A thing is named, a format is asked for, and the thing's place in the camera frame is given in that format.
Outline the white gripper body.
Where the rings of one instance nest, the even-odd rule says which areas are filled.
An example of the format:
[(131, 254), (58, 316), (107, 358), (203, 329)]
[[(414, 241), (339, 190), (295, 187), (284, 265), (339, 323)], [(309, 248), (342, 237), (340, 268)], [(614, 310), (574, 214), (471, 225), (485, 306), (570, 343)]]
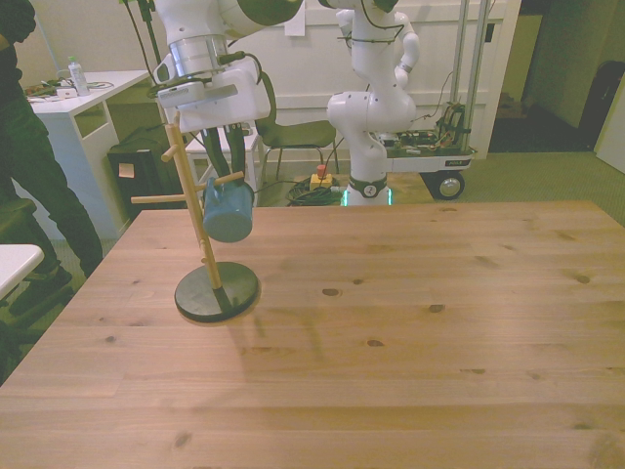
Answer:
[(271, 104), (256, 80), (249, 70), (231, 68), (210, 83), (179, 85), (168, 91), (168, 122), (192, 132), (267, 117)]

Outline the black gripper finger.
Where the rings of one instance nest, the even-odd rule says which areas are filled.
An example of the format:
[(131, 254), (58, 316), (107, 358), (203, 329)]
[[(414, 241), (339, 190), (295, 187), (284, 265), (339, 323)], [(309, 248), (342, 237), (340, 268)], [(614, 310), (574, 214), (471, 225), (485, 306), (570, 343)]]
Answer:
[(245, 145), (240, 124), (227, 126), (227, 140), (230, 149), (231, 173), (245, 174)]
[(209, 160), (219, 177), (229, 174), (229, 165), (223, 155), (221, 140), (217, 128), (204, 129), (202, 141)]

